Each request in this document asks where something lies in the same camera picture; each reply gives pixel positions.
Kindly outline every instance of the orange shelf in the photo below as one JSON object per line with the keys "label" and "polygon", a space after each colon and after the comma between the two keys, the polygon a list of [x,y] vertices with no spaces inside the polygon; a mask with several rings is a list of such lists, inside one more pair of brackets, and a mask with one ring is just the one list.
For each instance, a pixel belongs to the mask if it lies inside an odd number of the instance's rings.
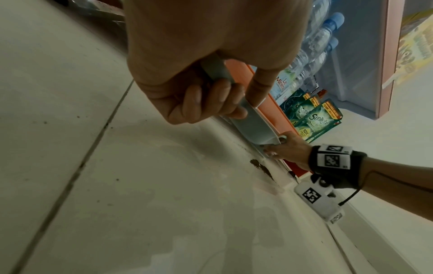
{"label": "orange shelf", "polygon": [[[253,78],[254,72],[247,64],[243,62],[237,60],[227,60],[226,67],[230,71],[230,74],[235,82],[241,83],[245,87],[248,86],[249,82]],[[263,101],[258,109],[269,120],[278,133],[287,131],[296,132],[289,119],[286,117],[284,112],[280,109],[270,94],[267,95],[265,101]]]}

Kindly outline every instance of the detergent packet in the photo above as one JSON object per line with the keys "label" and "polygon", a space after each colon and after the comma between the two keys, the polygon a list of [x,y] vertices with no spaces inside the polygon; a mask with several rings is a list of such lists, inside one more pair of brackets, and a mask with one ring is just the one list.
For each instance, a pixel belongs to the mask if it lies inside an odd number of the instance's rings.
{"label": "detergent packet", "polygon": [[311,95],[309,93],[306,93],[302,89],[298,89],[292,95],[290,95],[290,97],[287,98],[287,100],[285,100],[284,103],[280,105],[280,108],[287,116],[288,114],[287,111],[290,109],[292,105],[296,104],[297,106],[299,106],[300,103],[302,103],[303,101],[307,100],[310,97]]}
{"label": "detergent packet", "polygon": [[287,118],[289,118],[292,125],[296,125],[299,120],[307,115],[307,113],[315,109],[318,105],[320,105],[320,101],[319,96],[317,95],[308,98],[298,106],[293,104],[286,112]]}
{"label": "detergent packet", "polygon": [[322,131],[329,124],[333,124],[342,118],[343,114],[341,111],[328,99],[307,113],[302,120],[296,123],[295,129],[306,140]]}
{"label": "detergent packet", "polygon": [[325,126],[321,131],[317,132],[316,134],[314,134],[310,138],[306,139],[306,141],[308,143],[311,143],[311,142],[315,141],[317,138],[319,138],[323,134],[327,133],[328,131],[330,131],[332,128],[338,126],[339,124],[341,124],[341,121],[337,121],[337,122],[335,122],[333,124]]}

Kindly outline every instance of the dirt speck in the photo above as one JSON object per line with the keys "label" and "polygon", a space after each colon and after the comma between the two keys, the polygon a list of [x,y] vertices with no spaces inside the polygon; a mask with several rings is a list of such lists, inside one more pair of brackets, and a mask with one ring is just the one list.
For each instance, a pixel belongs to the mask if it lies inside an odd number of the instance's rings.
{"label": "dirt speck", "polygon": [[266,168],[266,166],[262,165],[261,163],[259,163],[258,160],[256,159],[252,159],[251,161],[249,161],[253,166],[255,166],[257,169],[261,169],[266,175],[268,175],[269,178],[271,178],[273,181],[274,178],[272,178],[271,173],[269,172],[269,169]]}

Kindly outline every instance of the grout line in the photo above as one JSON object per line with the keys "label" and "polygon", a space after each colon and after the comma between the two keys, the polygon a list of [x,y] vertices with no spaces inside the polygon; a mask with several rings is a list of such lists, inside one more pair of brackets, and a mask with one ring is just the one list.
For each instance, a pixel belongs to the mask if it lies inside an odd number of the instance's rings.
{"label": "grout line", "polygon": [[96,137],[95,141],[91,145],[90,149],[87,151],[86,155],[84,156],[83,160],[81,161],[81,164],[77,168],[77,170],[73,173],[71,178],[68,181],[68,184],[66,184],[66,187],[63,189],[60,196],[57,198],[55,203],[53,204],[52,208],[48,212],[47,216],[45,217],[44,221],[42,222],[41,226],[37,230],[36,234],[33,236],[32,240],[27,245],[26,249],[24,250],[24,253],[21,255],[15,266],[12,268],[11,272],[9,274],[20,274],[22,270],[26,267],[28,261],[32,257],[34,251],[36,250],[37,245],[41,241],[41,239],[44,237],[45,233],[47,232],[49,226],[51,225],[51,222],[56,217],[57,213],[60,211],[60,208],[62,207],[63,203],[68,198],[69,194],[71,193],[72,188],[74,187],[75,182],[78,180],[78,178],[81,175],[81,172],[86,167],[87,161],[92,156],[95,149],[98,147],[100,141],[104,137],[105,131],[108,127],[108,125],[113,120],[114,116],[117,113],[117,110],[119,109],[120,105],[122,104],[123,100],[125,99],[126,95],[128,94],[129,90],[131,89],[132,84],[134,83],[134,80],[129,84],[128,88],[126,89],[125,93],[123,94],[120,101],[117,103],[117,106],[114,108],[114,111],[108,118],[107,122],[105,123],[102,130],[99,132],[98,136]]}

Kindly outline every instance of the forearm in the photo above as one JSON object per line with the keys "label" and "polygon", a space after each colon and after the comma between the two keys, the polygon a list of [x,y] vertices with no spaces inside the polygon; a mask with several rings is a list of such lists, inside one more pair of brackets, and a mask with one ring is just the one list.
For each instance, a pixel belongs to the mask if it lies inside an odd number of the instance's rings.
{"label": "forearm", "polygon": [[362,190],[433,221],[433,168],[365,158],[359,184]]}

